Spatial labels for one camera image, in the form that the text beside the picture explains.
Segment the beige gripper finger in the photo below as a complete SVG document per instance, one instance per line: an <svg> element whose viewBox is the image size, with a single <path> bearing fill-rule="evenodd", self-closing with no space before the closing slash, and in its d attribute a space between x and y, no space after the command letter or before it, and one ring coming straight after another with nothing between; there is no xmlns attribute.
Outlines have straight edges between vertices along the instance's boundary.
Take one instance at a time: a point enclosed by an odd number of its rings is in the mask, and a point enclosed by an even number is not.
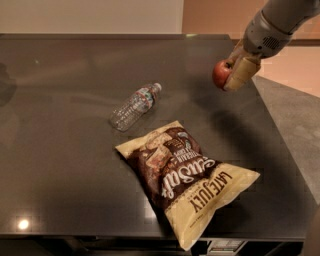
<svg viewBox="0 0 320 256"><path fill-rule="evenodd" d="M228 61L231 68L223 89L225 91L236 91L250 80L261 68L259 58L240 57L236 61Z"/></svg>
<svg viewBox="0 0 320 256"><path fill-rule="evenodd" d="M226 64L229 69L232 69L238 59L241 59L246 54L243 47L243 40L239 40L234 49L227 58Z"/></svg>

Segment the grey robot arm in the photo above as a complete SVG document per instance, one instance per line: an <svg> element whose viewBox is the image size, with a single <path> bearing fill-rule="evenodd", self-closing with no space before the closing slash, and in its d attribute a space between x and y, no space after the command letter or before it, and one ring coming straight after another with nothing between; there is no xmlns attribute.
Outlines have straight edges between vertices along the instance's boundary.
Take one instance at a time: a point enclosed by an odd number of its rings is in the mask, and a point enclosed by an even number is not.
<svg viewBox="0 0 320 256"><path fill-rule="evenodd" d="M260 70L262 59L277 55L300 27L319 13L319 0L268 0L230 54L231 74L223 89L241 88Z"/></svg>

